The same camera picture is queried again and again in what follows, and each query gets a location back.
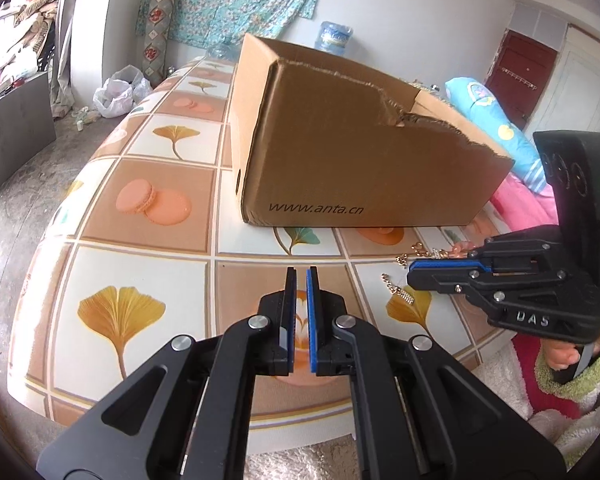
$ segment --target metal bolt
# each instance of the metal bolt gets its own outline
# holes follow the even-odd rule
[[[433,346],[433,342],[425,335],[417,335],[411,341],[411,344],[416,350],[420,350],[421,352],[426,352],[427,350],[431,350]]]
[[[258,314],[257,316],[251,316],[249,318],[249,326],[254,330],[259,330],[261,328],[266,327],[269,324],[269,318],[267,316],[261,316]]]
[[[353,328],[356,325],[356,318],[345,314],[336,318],[336,326],[340,328]]]
[[[180,352],[189,348],[192,342],[188,335],[179,335],[171,340],[171,348],[176,352]]]

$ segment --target green sleeve cuff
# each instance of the green sleeve cuff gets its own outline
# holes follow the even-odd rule
[[[552,370],[544,361],[544,354],[540,351],[536,359],[536,381],[546,394],[580,402],[600,384],[600,357],[573,381],[558,384],[554,381]]]

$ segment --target door frame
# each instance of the door frame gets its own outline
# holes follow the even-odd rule
[[[558,54],[554,71],[538,101],[536,109],[526,125],[525,136],[528,139],[533,138],[533,132],[538,128],[542,118],[544,118],[544,115],[551,106],[555,91],[560,83],[560,76],[570,54],[575,54],[593,64],[600,64],[600,41],[592,38],[589,34],[581,31],[579,28],[569,25],[564,46],[562,47],[560,54]]]

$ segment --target plastic bag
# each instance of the plastic bag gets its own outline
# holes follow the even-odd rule
[[[151,84],[135,66],[128,65],[115,72],[93,95],[93,105],[103,117],[128,114],[152,92]]]

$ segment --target plush rug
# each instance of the plush rug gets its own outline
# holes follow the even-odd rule
[[[355,480],[356,443],[350,435],[276,453],[247,457],[245,480]]]

